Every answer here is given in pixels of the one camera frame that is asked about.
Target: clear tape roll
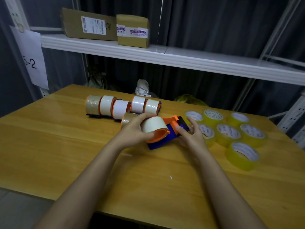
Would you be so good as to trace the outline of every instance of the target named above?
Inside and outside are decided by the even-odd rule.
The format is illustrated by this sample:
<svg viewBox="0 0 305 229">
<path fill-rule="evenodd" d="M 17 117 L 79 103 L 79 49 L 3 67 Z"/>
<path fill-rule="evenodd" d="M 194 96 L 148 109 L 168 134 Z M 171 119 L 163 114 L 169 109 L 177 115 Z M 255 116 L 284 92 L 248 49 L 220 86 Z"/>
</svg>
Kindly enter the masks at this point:
<svg viewBox="0 0 305 229">
<path fill-rule="evenodd" d="M 196 112 L 196 111 L 187 111 L 187 112 L 185 112 L 185 116 L 182 117 L 187 124 L 190 124 L 189 120 L 186 117 L 192 118 L 198 124 L 203 122 L 202 114 L 200 114 L 199 112 Z"/>
<path fill-rule="evenodd" d="M 241 134 L 233 126 L 220 124 L 216 126 L 215 137 L 218 144 L 228 147 L 231 143 L 240 141 Z"/>
<path fill-rule="evenodd" d="M 111 112 L 115 101 L 115 96 L 103 96 L 99 104 L 99 113 L 105 116 L 112 116 Z"/>
<path fill-rule="evenodd" d="M 218 111 L 207 109 L 203 112 L 203 120 L 202 123 L 209 125 L 209 126 L 215 126 L 219 124 L 223 120 L 223 116 Z"/>
<path fill-rule="evenodd" d="M 249 118 L 244 114 L 238 112 L 232 112 L 227 118 L 227 123 L 234 126 L 239 127 L 241 124 L 245 124 L 249 122 Z"/>
<path fill-rule="evenodd" d="M 121 129 L 124 128 L 132 120 L 132 118 L 135 118 L 136 116 L 136 113 L 125 112 L 121 121 Z"/>
<path fill-rule="evenodd" d="M 254 148 L 240 142 L 230 144 L 225 152 L 225 156 L 232 165 L 245 171 L 254 169 L 260 158 Z"/>
<path fill-rule="evenodd" d="M 126 100 L 116 100 L 112 108 L 112 117 L 121 120 L 125 112 L 130 111 L 131 103 Z"/>
<path fill-rule="evenodd" d="M 143 113 L 146 101 L 147 99 L 145 97 L 134 96 L 132 99 L 132 105 L 130 107 L 130 111 L 132 113 L 138 113 L 138 114 Z"/>
<path fill-rule="evenodd" d="M 101 101 L 101 96 L 88 96 L 85 103 L 86 113 L 90 115 L 100 115 L 99 114 L 100 101 Z"/>
<path fill-rule="evenodd" d="M 244 142 L 254 148 L 262 147 L 267 142 L 267 135 L 252 125 L 242 124 L 240 126 L 242 139 Z"/>
<path fill-rule="evenodd" d="M 147 140 L 147 143 L 154 143 L 165 138 L 170 131 L 168 130 L 166 123 L 161 117 L 155 116 L 147 119 L 141 124 L 142 132 L 154 132 L 155 137 L 151 140 Z"/>
<path fill-rule="evenodd" d="M 161 102 L 157 100 L 148 99 L 145 104 L 144 112 L 157 114 L 161 108 Z"/>
<path fill-rule="evenodd" d="M 215 132 L 214 130 L 204 124 L 198 124 L 199 128 L 203 134 L 204 141 L 208 147 L 211 147 L 215 142 Z"/>
</svg>

